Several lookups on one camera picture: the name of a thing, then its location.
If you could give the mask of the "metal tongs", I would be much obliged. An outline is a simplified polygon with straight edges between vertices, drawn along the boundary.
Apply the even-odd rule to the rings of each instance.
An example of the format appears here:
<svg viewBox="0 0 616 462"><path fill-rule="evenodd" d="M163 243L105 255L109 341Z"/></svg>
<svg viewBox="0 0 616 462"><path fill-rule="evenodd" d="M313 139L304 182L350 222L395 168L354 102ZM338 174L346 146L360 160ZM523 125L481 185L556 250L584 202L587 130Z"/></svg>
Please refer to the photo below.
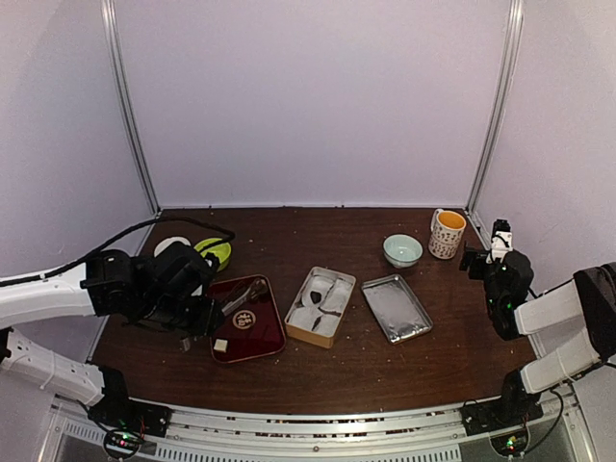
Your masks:
<svg viewBox="0 0 616 462"><path fill-rule="evenodd" d="M250 289L255 285L263 284L260 280L256 280L252 282L250 285L241 287L240 290L233 296L230 296L222 305L221 313L228 317L231 313L237 310L246 302L252 300L248 298L248 293Z"/></svg>

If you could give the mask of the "bear printed tin lid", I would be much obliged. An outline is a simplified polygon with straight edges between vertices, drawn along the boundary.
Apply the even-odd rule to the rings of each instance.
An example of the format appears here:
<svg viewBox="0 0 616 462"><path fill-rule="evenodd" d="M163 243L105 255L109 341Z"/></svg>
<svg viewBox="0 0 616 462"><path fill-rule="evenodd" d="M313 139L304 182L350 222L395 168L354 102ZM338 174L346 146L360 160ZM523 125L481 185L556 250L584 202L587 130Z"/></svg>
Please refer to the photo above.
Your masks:
<svg viewBox="0 0 616 462"><path fill-rule="evenodd" d="M364 282L361 292L391 345L430 332L433 321L399 274Z"/></svg>

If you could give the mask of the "tin box with paper cups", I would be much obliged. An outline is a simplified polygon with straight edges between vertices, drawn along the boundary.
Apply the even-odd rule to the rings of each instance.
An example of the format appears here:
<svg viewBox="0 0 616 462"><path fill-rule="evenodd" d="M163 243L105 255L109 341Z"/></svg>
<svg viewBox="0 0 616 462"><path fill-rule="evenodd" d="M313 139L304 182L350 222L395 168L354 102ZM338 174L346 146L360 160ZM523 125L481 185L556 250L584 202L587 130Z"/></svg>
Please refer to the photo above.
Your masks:
<svg viewBox="0 0 616 462"><path fill-rule="evenodd" d="M284 319L289 337L331 349L350 301L356 278L333 269L313 267L309 270ZM310 292L322 293L314 304Z"/></svg>

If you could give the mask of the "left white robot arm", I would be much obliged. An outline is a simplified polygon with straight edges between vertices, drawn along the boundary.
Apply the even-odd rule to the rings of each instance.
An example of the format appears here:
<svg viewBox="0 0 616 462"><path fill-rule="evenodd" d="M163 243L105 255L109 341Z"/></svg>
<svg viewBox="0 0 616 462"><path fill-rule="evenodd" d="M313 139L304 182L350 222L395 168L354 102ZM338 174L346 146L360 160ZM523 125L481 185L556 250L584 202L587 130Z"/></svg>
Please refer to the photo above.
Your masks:
<svg viewBox="0 0 616 462"><path fill-rule="evenodd" d="M173 242L155 256L105 250L43 273L1 282L1 370L34 382L44 391L98 403L118 427L132 425L138 405L128 398L120 372L85 363L83 327L91 335L97 319L121 317L132 326L211 335L224 316L205 295L219 258Z"/></svg>

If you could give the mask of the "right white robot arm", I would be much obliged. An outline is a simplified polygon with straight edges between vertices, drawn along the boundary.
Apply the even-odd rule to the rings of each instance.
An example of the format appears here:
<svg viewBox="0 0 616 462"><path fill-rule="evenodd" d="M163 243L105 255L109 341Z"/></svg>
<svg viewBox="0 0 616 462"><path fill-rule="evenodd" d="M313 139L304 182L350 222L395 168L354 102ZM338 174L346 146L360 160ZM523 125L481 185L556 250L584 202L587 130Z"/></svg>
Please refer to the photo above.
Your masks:
<svg viewBox="0 0 616 462"><path fill-rule="evenodd" d="M529 259L512 244L495 241L489 250L467 246L460 268L482 282L488 318L502 339L528 337L542 348L534 360L506 375L500 396L476 406L477 414L514 424L545 391L614 356L613 263L578 270L540 295L530 289Z"/></svg>

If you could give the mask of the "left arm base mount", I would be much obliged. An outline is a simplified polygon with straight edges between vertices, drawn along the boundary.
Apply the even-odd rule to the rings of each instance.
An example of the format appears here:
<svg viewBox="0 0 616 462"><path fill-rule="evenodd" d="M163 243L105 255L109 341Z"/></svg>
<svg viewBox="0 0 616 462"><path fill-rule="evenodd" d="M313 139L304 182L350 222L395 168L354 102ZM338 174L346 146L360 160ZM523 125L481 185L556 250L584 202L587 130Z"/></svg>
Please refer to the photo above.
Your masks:
<svg viewBox="0 0 616 462"><path fill-rule="evenodd" d="M147 436L165 437L172 411L169 407L129 398L123 374L113 368L102 372L102 399L88 406L88 417L97 424Z"/></svg>

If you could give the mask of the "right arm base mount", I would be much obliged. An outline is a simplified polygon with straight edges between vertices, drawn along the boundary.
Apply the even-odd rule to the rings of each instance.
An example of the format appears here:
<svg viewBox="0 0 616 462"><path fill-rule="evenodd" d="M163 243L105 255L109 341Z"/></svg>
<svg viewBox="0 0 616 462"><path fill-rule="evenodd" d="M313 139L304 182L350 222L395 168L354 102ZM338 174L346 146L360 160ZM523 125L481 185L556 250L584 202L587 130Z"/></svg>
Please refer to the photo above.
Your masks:
<svg viewBox="0 0 616 462"><path fill-rule="evenodd" d="M489 433L540 419L544 413L540 394L526 391L521 369L510 372L502 382L498 398L465 403L459 410L468 436Z"/></svg>

